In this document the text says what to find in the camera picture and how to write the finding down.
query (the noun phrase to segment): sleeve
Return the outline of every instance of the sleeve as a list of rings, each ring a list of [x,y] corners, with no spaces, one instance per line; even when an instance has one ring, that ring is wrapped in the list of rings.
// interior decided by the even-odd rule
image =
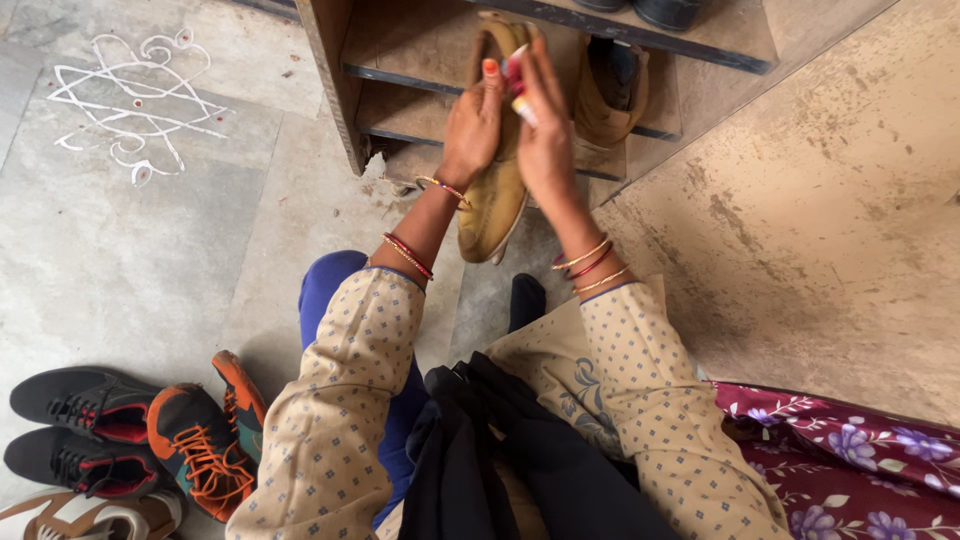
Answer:
[[[776,493],[721,431],[716,390],[697,379],[650,287],[626,283],[580,310],[623,454],[682,538],[790,538]]]
[[[406,382],[424,293],[383,268],[353,274],[267,412],[258,487],[228,540],[374,540],[393,486],[377,460],[391,397]]]

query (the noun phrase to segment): bangle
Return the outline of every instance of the bangle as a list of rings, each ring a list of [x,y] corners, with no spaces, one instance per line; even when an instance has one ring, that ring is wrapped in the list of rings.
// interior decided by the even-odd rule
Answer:
[[[599,259],[595,260],[593,264],[588,266],[587,269],[584,270],[583,272],[578,272],[573,276],[571,276],[570,269],[567,268],[566,271],[564,272],[564,279],[567,280],[568,282],[572,282],[573,280],[576,280],[577,278],[584,276],[587,272],[596,268],[597,264],[600,264],[601,262],[603,262],[603,259],[609,257],[612,251],[613,251],[613,240],[610,241],[610,247],[607,248],[607,251],[603,252],[603,255],[601,255]]]
[[[602,285],[602,284],[604,284],[604,283],[611,282],[611,281],[613,280],[613,278],[616,278],[617,276],[623,274],[623,273],[626,272],[627,270],[630,270],[630,265],[629,265],[629,264],[626,265],[626,266],[624,266],[623,268],[620,268],[620,271],[617,272],[616,274],[613,274],[613,275],[611,275],[611,276],[607,276],[606,278],[600,280],[599,282],[596,282],[596,283],[587,285],[586,287],[580,287],[580,288],[574,287],[574,288],[573,288],[573,294],[580,294],[580,293],[582,293],[582,292],[584,292],[584,291],[591,290],[593,287],[598,287],[598,286],[600,286],[600,285]]]
[[[410,251],[410,248],[405,246],[403,242],[397,240],[396,236],[393,236],[390,233],[384,233],[384,234],[381,234],[380,237],[383,238],[384,242],[387,242],[391,246],[394,246],[394,249],[396,250],[396,252],[403,255],[403,258],[406,258],[408,261],[410,261],[410,264],[413,264],[414,266],[416,266],[417,269],[420,270],[420,272],[424,276],[426,276],[426,278],[429,281],[431,282],[433,281],[433,273],[427,270],[426,267],[423,266],[423,263],[421,263],[420,260],[417,258],[417,256],[414,255],[414,252]]]
[[[601,248],[603,248],[604,246],[607,245],[607,242],[609,242],[609,240],[607,239],[607,235],[604,234],[604,235],[603,235],[603,240],[600,241],[600,244],[599,244],[597,247],[595,247],[595,248],[591,249],[590,251],[588,251],[586,255],[583,255],[583,256],[581,256],[581,257],[577,257],[577,258],[575,258],[575,259],[573,259],[573,260],[569,260],[569,261],[567,261],[567,262],[561,262],[560,264],[557,264],[558,262],[560,262],[561,260],[564,259],[564,254],[559,254],[559,255],[557,255],[557,258],[554,258],[554,259],[553,259],[553,266],[551,266],[550,269],[551,269],[551,270],[563,270],[564,268],[569,268],[570,266],[573,266],[574,264],[580,262],[581,260],[583,260],[583,259],[585,259],[585,258],[587,258],[587,257],[589,257],[589,256],[591,256],[591,255],[593,255],[593,254],[595,254],[596,252],[600,251]]]
[[[460,201],[463,202],[464,205],[467,206],[466,208],[462,209],[462,208],[460,208],[460,206],[458,205],[458,206],[457,206],[457,210],[459,210],[459,211],[470,211],[470,210],[473,209],[473,204],[470,203],[470,200],[469,200],[467,197],[464,197],[463,193],[461,193],[460,191],[457,191],[456,189],[450,187],[450,186],[447,185],[447,184],[444,184],[443,182],[441,182],[441,181],[439,181],[439,180],[437,180],[437,179],[435,179],[435,178],[430,178],[430,177],[428,177],[428,176],[417,176],[417,178],[415,179],[415,182],[417,183],[417,187],[419,187],[421,191],[425,191],[425,190],[426,190],[426,186],[423,185],[423,184],[421,184],[420,182],[430,182],[431,184],[436,184],[436,185],[442,187],[443,189],[446,189],[447,191],[449,191],[450,193],[452,193],[454,197],[460,199]]]

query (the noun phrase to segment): maroon floral fabric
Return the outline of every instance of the maroon floral fabric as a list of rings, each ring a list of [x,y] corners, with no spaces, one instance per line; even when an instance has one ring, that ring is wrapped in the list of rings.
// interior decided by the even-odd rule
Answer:
[[[714,382],[725,431],[803,540],[960,538],[960,431]]]

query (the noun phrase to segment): beige printed kurta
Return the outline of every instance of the beige printed kurta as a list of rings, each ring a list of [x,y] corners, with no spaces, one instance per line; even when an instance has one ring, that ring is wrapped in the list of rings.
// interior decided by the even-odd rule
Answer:
[[[376,447],[389,399],[406,382],[423,300],[386,269],[344,281],[300,378],[270,407],[259,487],[233,514],[227,540],[377,538],[372,519],[392,485]],[[713,389],[697,381],[646,285],[564,305],[487,354],[607,455],[636,463],[641,489],[683,538],[789,538],[773,490],[721,432]],[[515,507],[528,504],[522,491],[511,490]],[[401,512],[381,526],[384,537],[396,537]]]

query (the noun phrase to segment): hand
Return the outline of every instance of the hand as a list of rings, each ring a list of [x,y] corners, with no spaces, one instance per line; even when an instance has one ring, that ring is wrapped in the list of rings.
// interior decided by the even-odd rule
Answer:
[[[437,179],[463,193],[493,160],[500,142],[503,76],[496,61],[483,60],[483,81],[467,88],[446,119],[444,163]]]
[[[523,122],[517,161],[527,189],[541,205],[557,197],[577,196],[573,168],[573,133],[564,93],[543,37],[520,57],[525,96],[537,117],[537,127]]]

